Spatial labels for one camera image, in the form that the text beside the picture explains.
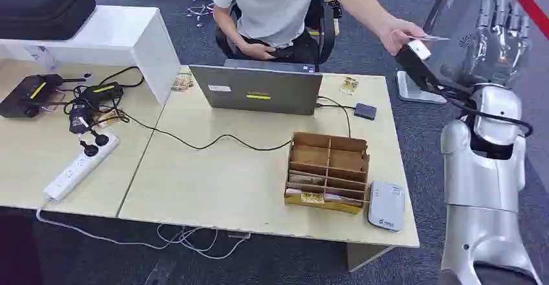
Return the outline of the person's right hand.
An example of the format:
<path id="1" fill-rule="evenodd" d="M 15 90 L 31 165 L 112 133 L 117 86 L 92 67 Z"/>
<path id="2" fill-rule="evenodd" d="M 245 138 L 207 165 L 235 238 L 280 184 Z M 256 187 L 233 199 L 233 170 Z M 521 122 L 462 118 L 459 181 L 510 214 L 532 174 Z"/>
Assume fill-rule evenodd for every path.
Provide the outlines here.
<path id="1" fill-rule="evenodd" d="M 244 53 L 244 55 L 253 59 L 272 60 L 275 58 L 273 53 L 276 49 L 261 43 L 248 43 L 246 41 L 242 41 L 237 43 L 237 47 L 242 53 Z"/>

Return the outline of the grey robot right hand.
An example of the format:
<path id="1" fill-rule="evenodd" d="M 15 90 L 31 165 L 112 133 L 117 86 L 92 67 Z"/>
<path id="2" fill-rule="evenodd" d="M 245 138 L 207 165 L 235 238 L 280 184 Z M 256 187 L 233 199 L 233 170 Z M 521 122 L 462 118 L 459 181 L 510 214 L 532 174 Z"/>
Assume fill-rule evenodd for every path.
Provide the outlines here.
<path id="1" fill-rule="evenodd" d="M 518 2 L 481 0 L 475 34 L 462 64 L 461 82 L 511 89 L 528 61 L 530 17 Z"/>

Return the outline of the person's left hand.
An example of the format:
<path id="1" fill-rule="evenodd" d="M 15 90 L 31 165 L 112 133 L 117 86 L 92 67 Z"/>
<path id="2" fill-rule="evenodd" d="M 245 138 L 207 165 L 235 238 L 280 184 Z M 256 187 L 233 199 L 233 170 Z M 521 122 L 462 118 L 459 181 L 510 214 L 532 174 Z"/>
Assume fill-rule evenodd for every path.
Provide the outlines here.
<path id="1" fill-rule="evenodd" d="M 416 24 L 396 17 L 390 17 L 378 34 L 381 43 L 392 56 L 410 41 L 410 36 L 424 37 L 426 33 Z"/>

